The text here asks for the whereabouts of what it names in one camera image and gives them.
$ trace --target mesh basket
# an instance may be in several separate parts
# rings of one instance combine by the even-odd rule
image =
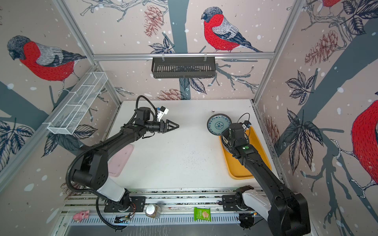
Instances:
[[[213,78],[215,57],[160,57],[152,60],[154,78]]]
[[[47,129],[54,134],[73,134],[107,80],[104,72],[90,73]]]

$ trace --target pink plush toy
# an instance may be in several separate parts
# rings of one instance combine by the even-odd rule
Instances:
[[[81,222],[83,219],[89,218],[89,211],[81,211],[73,216],[75,221]]]

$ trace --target bird-patterned wall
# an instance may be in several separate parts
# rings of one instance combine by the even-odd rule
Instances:
[[[378,234],[377,17],[376,1],[305,4],[258,103],[319,235]]]
[[[95,54],[272,52],[293,2],[66,0]],[[180,81],[150,77],[151,61],[101,64],[109,74],[117,75],[110,76],[116,87],[133,94],[153,94],[152,98],[161,94],[158,97],[171,99],[253,99],[268,60],[218,60],[216,78]],[[136,81],[147,84],[137,87]],[[124,100],[137,97],[121,93]]]
[[[0,16],[1,175],[90,64],[52,1],[2,1]],[[70,194],[69,163],[104,137],[115,110],[103,89],[73,135],[41,140],[0,194],[0,235],[51,233]]]

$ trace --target bird's head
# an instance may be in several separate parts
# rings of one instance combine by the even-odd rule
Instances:
[[[30,42],[31,40],[25,36],[21,36],[21,35],[17,35],[13,38],[11,38],[9,41],[8,41],[8,45],[7,45],[7,48],[8,48],[8,51],[9,51],[9,55],[11,56],[11,58],[13,60],[19,58],[21,60],[25,60],[26,57],[25,57],[25,54],[24,54],[24,50],[23,50],[23,47],[25,44],[27,44],[28,42]]]
[[[209,23],[211,18],[218,14],[222,15],[223,14],[222,10],[219,7],[212,6],[203,12],[201,20],[205,20],[206,23]]]

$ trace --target silver lid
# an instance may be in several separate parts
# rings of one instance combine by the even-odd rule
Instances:
[[[153,215],[155,213],[155,205],[153,204],[149,204],[147,207],[146,207],[146,214],[147,215]]]

